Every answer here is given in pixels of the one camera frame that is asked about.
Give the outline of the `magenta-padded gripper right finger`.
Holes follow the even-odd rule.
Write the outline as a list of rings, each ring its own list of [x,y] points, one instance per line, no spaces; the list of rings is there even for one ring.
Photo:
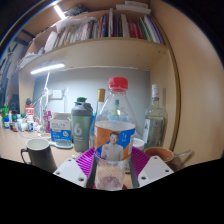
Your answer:
[[[129,166],[134,188],[146,186],[173,173],[159,156],[148,156],[136,147],[132,148]]]

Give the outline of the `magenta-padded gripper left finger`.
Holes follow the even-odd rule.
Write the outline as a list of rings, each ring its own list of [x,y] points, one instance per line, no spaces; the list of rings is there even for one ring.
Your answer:
[[[80,187],[92,189],[94,187],[95,171],[94,149],[91,148],[75,159],[66,159],[54,172],[54,175]]]

